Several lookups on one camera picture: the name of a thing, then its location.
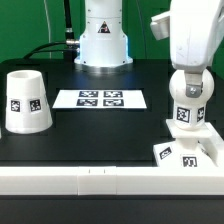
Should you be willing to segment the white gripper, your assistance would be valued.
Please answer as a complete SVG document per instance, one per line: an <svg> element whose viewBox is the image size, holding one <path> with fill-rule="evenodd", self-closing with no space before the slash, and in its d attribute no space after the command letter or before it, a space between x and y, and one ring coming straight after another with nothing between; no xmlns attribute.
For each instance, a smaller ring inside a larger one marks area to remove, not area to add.
<svg viewBox="0 0 224 224"><path fill-rule="evenodd" d="M171 0L168 11L151 18L150 28L157 40L170 38L172 65L185 71L185 94L199 98L201 73L224 39L224 0Z"/></svg>

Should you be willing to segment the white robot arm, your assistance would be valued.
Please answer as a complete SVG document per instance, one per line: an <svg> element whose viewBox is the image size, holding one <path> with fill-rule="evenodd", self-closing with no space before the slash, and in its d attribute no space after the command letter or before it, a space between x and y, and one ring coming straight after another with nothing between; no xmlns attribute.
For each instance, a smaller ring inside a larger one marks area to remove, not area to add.
<svg viewBox="0 0 224 224"><path fill-rule="evenodd" d="M132 63L122 30L122 0L85 0L86 27L75 63L96 71ZM171 0L170 9L151 18L157 40L170 39L172 65L185 73L185 94L202 93L202 73L224 39L224 0Z"/></svg>

